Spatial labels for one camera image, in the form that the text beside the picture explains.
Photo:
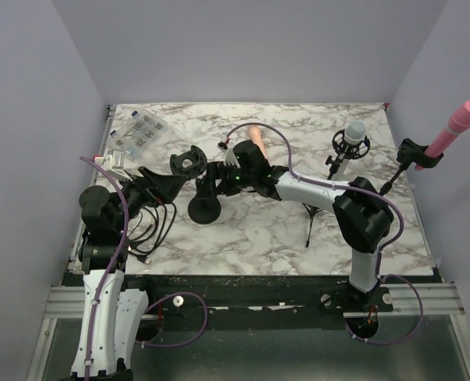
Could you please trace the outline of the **black shock mount desk stand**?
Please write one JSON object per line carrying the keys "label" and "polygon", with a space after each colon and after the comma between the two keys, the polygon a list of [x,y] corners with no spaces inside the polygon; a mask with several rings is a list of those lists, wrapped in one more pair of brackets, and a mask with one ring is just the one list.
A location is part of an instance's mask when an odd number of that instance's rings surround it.
{"label": "black shock mount desk stand", "polygon": [[187,212],[189,218],[200,225],[208,225],[216,221],[222,211],[221,203],[200,202],[195,200],[196,188],[195,180],[206,174],[208,160],[204,151],[195,145],[192,145],[188,151],[177,155],[171,154],[169,166],[173,175],[186,175],[191,183],[191,199],[188,203]]}

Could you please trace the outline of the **beige microphone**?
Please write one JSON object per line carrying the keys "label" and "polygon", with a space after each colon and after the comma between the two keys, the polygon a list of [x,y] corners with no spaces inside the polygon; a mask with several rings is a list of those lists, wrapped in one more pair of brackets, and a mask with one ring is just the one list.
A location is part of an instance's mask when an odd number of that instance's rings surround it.
{"label": "beige microphone", "polygon": [[264,146],[262,133],[258,125],[250,125],[248,127],[248,135],[252,142],[260,149],[265,159],[268,158],[266,148]]}

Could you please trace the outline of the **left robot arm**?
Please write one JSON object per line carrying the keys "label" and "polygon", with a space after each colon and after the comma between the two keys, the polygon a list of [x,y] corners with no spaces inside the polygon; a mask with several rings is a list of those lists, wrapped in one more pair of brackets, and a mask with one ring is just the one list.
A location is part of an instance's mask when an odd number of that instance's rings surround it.
{"label": "left robot arm", "polygon": [[175,201],[185,175],[161,175],[146,167],[117,180],[99,172],[110,187],[93,185],[79,196],[87,235],[80,247],[84,307],[70,380],[131,380],[131,355],[143,314],[156,307],[146,286],[124,287],[129,222],[145,206]]}

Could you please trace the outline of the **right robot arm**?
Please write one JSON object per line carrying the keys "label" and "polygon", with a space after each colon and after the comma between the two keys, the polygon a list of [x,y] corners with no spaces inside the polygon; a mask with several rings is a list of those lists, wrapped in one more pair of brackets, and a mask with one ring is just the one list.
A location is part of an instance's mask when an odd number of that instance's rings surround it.
{"label": "right robot arm", "polygon": [[272,166],[260,148],[244,140],[233,148],[235,164],[210,162],[203,177],[196,179],[196,195],[190,200],[192,221],[207,225],[218,219],[222,207],[219,195],[232,196],[245,188],[265,198],[299,202],[335,215],[345,242],[352,249],[351,287],[346,291],[348,305],[366,310],[375,301],[378,283],[378,246],[389,233],[393,215],[387,203],[372,193],[371,183],[357,177],[351,183],[308,183],[292,175],[291,169]]}

